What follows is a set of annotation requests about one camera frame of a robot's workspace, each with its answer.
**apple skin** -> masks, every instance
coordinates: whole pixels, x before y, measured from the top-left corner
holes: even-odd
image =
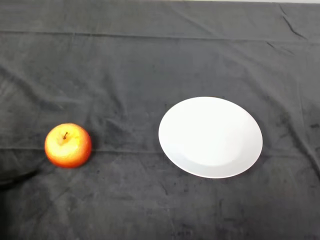
[[[63,123],[53,128],[45,138],[44,151],[54,165],[77,168],[89,158],[92,150],[90,135],[74,123]]]

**tablecloth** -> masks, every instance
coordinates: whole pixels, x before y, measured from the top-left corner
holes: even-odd
[[[3,240],[320,239],[320,5],[170,0],[0,1]],[[163,153],[162,116],[219,97],[247,110],[260,158],[225,179]],[[89,131],[80,168],[47,133]]]

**gray fabric surface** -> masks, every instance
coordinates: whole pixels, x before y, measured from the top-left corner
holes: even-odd
[[[320,239],[319,43],[320,5],[2,0],[0,170],[40,172],[0,192],[0,239]],[[162,116],[197,96],[255,117],[248,171],[165,157]],[[92,136],[80,168],[43,151],[65,122]]]

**white plate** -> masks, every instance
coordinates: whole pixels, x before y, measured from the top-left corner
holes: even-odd
[[[179,168],[212,179],[249,169],[263,146],[254,118],[242,107],[216,97],[190,98],[173,106],[161,120],[159,140]]]

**empty plate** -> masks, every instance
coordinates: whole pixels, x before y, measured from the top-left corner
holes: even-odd
[[[179,168],[205,178],[227,178],[258,159],[263,138],[242,107],[216,97],[195,97],[174,105],[162,118],[159,141]]]

